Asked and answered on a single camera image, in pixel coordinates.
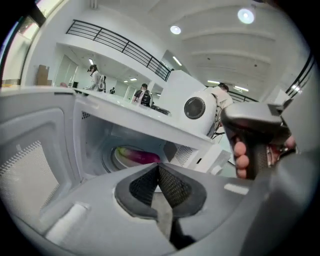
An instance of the black metal railing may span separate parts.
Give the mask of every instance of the black metal railing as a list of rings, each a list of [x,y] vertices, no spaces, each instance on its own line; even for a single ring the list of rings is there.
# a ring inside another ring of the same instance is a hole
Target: black metal railing
[[[87,38],[116,49],[146,66],[165,81],[167,81],[170,75],[170,69],[161,63],[161,61],[157,60],[136,43],[109,29],[74,19],[66,33]]]
[[[291,86],[286,90],[286,94],[288,94],[291,98],[296,96],[298,93],[302,91],[302,88],[306,85],[306,83],[309,81],[309,78],[311,76],[310,71],[314,67],[316,60],[313,57],[312,53],[310,52],[308,59],[306,60],[300,74],[297,76],[297,78],[293,81]]]
[[[242,94],[233,92],[233,91],[229,91],[229,95],[231,96],[231,98],[233,99],[233,102],[258,102],[257,100],[244,96]]]

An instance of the man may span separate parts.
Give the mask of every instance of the man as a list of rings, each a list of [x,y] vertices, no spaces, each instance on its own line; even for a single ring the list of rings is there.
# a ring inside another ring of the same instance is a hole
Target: man
[[[141,90],[138,90],[134,94],[132,101],[138,102],[139,104],[144,105],[149,108],[152,106],[153,98],[152,98],[150,91],[148,90],[148,85],[146,83],[141,85]]]
[[[217,95],[218,98],[218,102],[219,102],[219,106],[221,107],[221,109],[226,108],[227,106],[231,105],[232,103],[234,103],[234,101],[232,100],[231,96],[228,94],[229,92],[229,87],[224,84],[223,82],[221,82],[218,87],[224,91],[224,95],[223,97],[221,96],[219,98],[219,95]]]
[[[216,113],[215,113],[215,120],[216,122],[212,125],[210,128],[209,133],[207,136],[213,137],[215,133],[217,132],[218,128],[222,126],[220,123],[220,114],[221,111],[226,108],[227,106],[231,105],[234,103],[232,100],[231,96],[228,94],[229,92],[229,87],[221,82],[218,86],[216,87],[208,87],[206,90],[209,90],[211,94],[214,95],[216,103],[217,103],[217,108],[216,108]]]

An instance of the tool grip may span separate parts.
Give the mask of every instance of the tool grip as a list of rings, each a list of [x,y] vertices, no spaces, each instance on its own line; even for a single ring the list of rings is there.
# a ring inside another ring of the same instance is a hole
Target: tool grip
[[[245,144],[245,154],[249,158],[249,165],[246,168],[246,178],[254,180],[259,172],[268,168],[268,145],[262,143],[254,136],[240,135],[239,138]]]

